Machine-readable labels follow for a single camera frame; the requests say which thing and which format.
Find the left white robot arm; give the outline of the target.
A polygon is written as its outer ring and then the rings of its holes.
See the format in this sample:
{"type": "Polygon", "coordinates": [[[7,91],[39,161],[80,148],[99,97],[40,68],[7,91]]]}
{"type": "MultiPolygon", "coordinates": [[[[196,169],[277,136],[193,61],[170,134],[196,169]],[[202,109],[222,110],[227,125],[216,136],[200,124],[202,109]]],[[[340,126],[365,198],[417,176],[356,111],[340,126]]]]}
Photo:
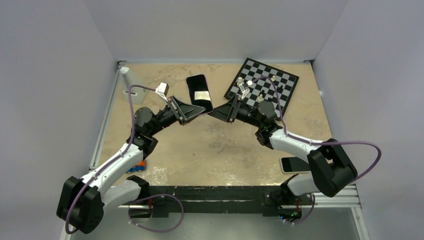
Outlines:
{"type": "Polygon", "coordinates": [[[164,109],[153,113],[148,107],[132,110],[131,134],[122,147],[101,166],[86,175],[69,177],[63,184],[56,215],[84,234],[92,232],[109,211],[134,201],[149,199],[149,183],[131,176],[123,184],[113,184],[131,167],[149,156],[158,140],[154,135],[178,122],[185,125],[206,112],[206,108],[184,103],[174,96],[164,109]]]}

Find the phone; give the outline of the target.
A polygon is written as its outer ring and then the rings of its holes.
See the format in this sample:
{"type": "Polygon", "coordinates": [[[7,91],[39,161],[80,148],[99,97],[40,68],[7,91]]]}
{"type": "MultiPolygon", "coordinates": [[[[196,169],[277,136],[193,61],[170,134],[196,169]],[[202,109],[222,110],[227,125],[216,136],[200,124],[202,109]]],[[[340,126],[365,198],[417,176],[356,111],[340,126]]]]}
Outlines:
{"type": "Polygon", "coordinates": [[[285,174],[306,173],[310,171],[309,164],[298,157],[283,157],[280,160],[281,170],[285,174]]]}
{"type": "Polygon", "coordinates": [[[207,114],[212,112],[214,107],[206,76],[204,74],[188,76],[185,82],[188,88],[191,104],[204,107],[205,113],[207,114]]]}

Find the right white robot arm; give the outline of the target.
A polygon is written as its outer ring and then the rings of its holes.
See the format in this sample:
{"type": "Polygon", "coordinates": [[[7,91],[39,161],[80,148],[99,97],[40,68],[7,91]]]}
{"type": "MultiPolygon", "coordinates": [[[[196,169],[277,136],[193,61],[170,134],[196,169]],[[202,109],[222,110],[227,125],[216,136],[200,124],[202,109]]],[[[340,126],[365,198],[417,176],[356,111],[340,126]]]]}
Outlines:
{"type": "Polygon", "coordinates": [[[334,197],[358,176],[340,142],[333,138],[314,140],[285,131],[276,122],[273,103],[267,100],[251,107],[233,96],[209,115],[227,123],[239,120],[257,127],[255,136],[262,146],[286,152],[308,164],[307,173],[296,174],[281,184],[280,196],[288,204],[304,194],[320,192],[334,197]]]}

